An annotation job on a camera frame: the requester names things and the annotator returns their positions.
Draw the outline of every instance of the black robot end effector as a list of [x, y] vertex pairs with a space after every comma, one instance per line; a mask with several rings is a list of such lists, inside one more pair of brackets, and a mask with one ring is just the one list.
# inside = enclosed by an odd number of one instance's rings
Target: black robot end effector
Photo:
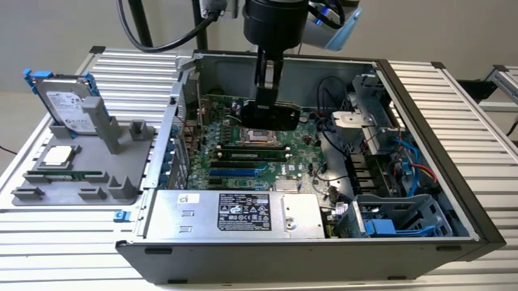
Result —
[[277, 102], [283, 71], [283, 52], [301, 44], [307, 0], [247, 0], [243, 8], [245, 36], [258, 45], [253, 100], [243, 105], [246, 127], [295, 130], [299, 107]]

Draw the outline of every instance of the motherboard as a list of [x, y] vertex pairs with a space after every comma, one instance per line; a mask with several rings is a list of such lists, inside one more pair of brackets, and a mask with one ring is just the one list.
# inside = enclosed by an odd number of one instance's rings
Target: motherboard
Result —
[[[243, 100], [221, 95], [202, 98], [203, 126], [186, 133], [187, 189], [326, 193], [327, 184], [315, 179], [325, 157], [311, 113], [302, 111], [294, 131], [247, 129], [239, 121]], [[322, 170], [319, 177], [327, 177]]]

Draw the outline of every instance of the power supply label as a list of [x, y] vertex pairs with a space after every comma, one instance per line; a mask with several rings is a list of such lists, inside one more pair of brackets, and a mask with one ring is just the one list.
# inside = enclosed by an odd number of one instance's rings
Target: power supply label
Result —
[[219, 194], [218, 208], [219, 230], [273, 230], [269, 194]]

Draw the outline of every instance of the blue pcie slot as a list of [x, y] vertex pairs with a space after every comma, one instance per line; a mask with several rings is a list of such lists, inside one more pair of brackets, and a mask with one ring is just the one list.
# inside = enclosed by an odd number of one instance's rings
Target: blue pcie slot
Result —
[[251, 170], [211, 170], [211, 176], [226, 176], [226, 177], [257, 177], [258, 172]]

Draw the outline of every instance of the power cable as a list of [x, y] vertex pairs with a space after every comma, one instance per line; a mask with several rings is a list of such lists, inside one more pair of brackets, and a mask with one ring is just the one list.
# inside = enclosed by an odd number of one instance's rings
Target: power cable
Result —
[[209, 27], [209, 25], [218, 20], [218, 17], [219, 17], [219, 12], [213, 12], [213, 13], [210, 12], [209, 18], [205, 21], [202, 21], [202, 23], [183, 37], [181, 37], [178, 40], [175, 40], [169, 44], [161, 45], [158, 47], [149, 47], [135, 39], [131, 33], [127, 17], [124, 14], [123, 0], [116, 1], [116, 8], [119, 11], [119, 18], [120, 18], [120, 23], [123, 25], [124, 33], [127, 34], [128, 39], [134, 44], [134, 46], [146, 53], [162, 53], [186, 44]]

